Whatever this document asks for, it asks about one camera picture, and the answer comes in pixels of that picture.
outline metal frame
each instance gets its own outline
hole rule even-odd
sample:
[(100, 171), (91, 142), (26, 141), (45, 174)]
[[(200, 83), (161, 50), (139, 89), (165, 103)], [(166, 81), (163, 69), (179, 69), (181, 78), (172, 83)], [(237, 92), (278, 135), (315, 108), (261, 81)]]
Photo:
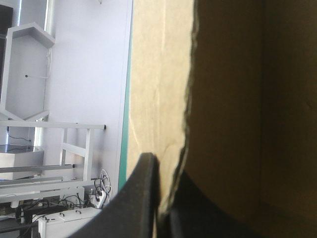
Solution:
[[(43, 171), (56, 169), (71, 169), (74, 165), (65, 164), (66, 151), (84, 157), (83, 179), (71, 181), (47, 182), (52, 179), (39, 180), (36, 183), (32, 179), (25, 180), (25, 183), (17, 180), (10, 181), (5, 184), (0, 182), (0, 203), (12, 202), (24, 199), (41, 198), (45, 196), (63, 195), (66, 192), (76, 191), (83, 186), (93, 185), (91, 180), (91, 170), (93, 161), (93, 147), (94, 147), (94, 130), (106, 129), (105, 125), (90, 125), (79, 123), (57, 123), (46, 121), (16, 121), (16, 120), (0, 120), (0, 126), (15, 126), (15, 127), (42, 127), (42, 128), (62, 128), (62, 143), (59, 158), (59, 165), (52, 166), (35, 166), (35, 167), (12, 167), (0, 168), (0, 173), (20, 172), (20, 171)], [(85, 148), (71, 145), (67, 143), (67, 129), (78, 128), (86, 129), (86, 146)]]

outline white wall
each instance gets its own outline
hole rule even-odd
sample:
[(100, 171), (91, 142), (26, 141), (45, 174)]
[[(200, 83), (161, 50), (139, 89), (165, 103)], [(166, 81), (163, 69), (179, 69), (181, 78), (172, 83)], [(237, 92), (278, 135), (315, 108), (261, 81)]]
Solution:
[(0, 5), (13, 8), (12, 26), (17, 26), (19, 22), (20, 0), (0, 0)]
[[(49, 120), (107, 125), (95, 134), (93, 172), (96, 176), (105, 168), (116, 192), (132, 0), (55, 0), (51, 10), (55, 45), (46, 90)], [(84, 146), (83, 131), (70, 134), (68, 142)], [(56, 164), (61, 131), (45, 130), (44, 135), (45, 163)]]
[(44, 29), (47, 0), (23, 0), (20, 25), (36, 22)]

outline electrical cable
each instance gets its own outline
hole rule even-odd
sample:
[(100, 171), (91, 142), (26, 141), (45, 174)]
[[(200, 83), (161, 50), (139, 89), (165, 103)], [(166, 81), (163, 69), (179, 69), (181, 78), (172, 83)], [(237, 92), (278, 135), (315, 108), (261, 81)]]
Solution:
[(27, 139), (25, 139), (25, 138), (23, 138), (23, 137), (15, 137), (15, 136), (10, 135), (10, 133), (9, 133), (9, 126), (6, 127), (6, 131), (7, 131), (7, 134), (8, 134), (8, 136), (9, 136), (10, 138), (13, 138), (13, 139), (21, 139), (21, 140), (25, 140), (25, 141), (28, 141), (28, 142), (32, 142), (32, 140), (27, 140)]

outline white cable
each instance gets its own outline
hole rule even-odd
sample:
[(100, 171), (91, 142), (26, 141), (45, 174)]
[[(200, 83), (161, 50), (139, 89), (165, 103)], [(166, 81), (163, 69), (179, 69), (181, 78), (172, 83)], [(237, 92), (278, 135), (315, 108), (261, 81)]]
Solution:
[[(105, 184), (104, 177), (108, 180), (108, 184)], [(107, 204), (108, 204), (110, 202), (110, 199), (111, 199), (112, 187), (111, 187), (110, 177), (109, 177), (107, 171), (104, 169), (102, 169), (100, 172), (100, 180), (101, 180), (102, 188), (106, 193), (106, 200), (108, 199), (108, 202), (107, 202)]]

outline white shelf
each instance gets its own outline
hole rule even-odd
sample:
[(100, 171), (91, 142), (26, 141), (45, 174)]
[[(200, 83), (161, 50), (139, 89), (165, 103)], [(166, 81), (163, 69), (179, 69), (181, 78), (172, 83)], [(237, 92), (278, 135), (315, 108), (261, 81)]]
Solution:
[[(10, 78), (10, 62), (11, 62), (11, 51), (13, 45), (13, 39), (23, 37), (23, 36), (31, 36), (36, 41), (38, 41), (45, 48), (50, 48), (54, 45), (55, 39), (45, 32), (38, 24), (35, 22), (20, 25), (16, 27), (11, 27), (8, 29), (7, 37), (6, 37), (6, 46), (5, 46), (5, 57), (4, 57), (4, 65), (3, 65), (3, 74), (2, 74), (2, 87), (1, 87), (1, 98), (0, 98), (0, 114), (5, 117), (14, 119), (14, 120), (23, 120), (19, 116), (15, 115), (12, 112), (9, 112), (7, 108), (7, 92), (8, 92), (8, 82)], [(47, 116), (49, 111), (38, 112), (33, 116), (29, 116), (26, 120), (37, 120), (43, 115)]]

